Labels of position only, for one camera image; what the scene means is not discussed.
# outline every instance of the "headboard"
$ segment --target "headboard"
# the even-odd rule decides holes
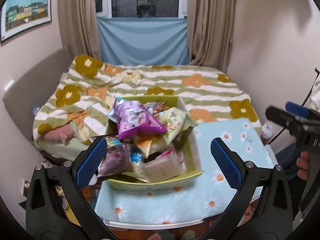
[[[72,58],[68,47],[45,58],[13,83],[3,102],[14,123],[33,143],[33,108],[43,106],[56,90],[63,72],[68,72]]]

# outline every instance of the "blue sheet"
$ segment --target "blue sheet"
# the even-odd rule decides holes
[[[187,20],[97,17],[102,60],[113,65],[187,65]]]
[[[126,191],[114,189],[105,181],[95,207],[97,215],[114,222],[150,225],[182,223],[222,213],[236,190],[221,176],[210,153],[210,143],[216,137],[228,135],[225,143],[244,161],[251,160],[264,168],[276,164],[248,119],[201,123],[194,130],[204,170],[194,185],[182,189]],[[261,190],[262,187],[257,188],[253,198]]]

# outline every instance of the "human hand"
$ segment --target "human hand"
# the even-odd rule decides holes
[[[301,158],[297,159],[297,165],[302,168],[302,170],[298,171],[298,176],[300,179],[307,180],[309,177],[309,169],[310,169],[310,153],[302,152]]]
[[[161,237],[158,234],[150,236],[147,240],[161,240]]]

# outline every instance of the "bed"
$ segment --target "bed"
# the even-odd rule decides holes
[[[113,66],[84,55],[72,60],[68,48],[50,55],[22,76],[3,101],[28,141],[44,157],[61,164],[87,149],[91,136],[106,133],[107,114],[115,96],[144,94],[179,95],[199,123],[245,117],[261,133],[250,96],[216,69]],[[37,106],[40,110],[34,116]],[[67,123],[76,137],[65,144],[43,139],[44,133]]]

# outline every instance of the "daisy print fabric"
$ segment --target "daisy print fabric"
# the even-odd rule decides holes
[[[104,181],[95,212],[109,221],[141,225],[183,223],[221,214],[236,190],[229,186],[210,152],[211,141],[217,137],[245,162],[262,168],[276,165],[248,119],[201,123],[196,127],[196,141],[203,174],[192,185],[130,192],[114,189]],[[257,188],[253,198],[260,193]]]
[[[224,175],[223,175],[221,170],[216,170],[214,172],[214,176],[212,178],[212,181],[214,181],[215,185],[221,185],[221,184],[227,182],[226,178],[224,177]]]

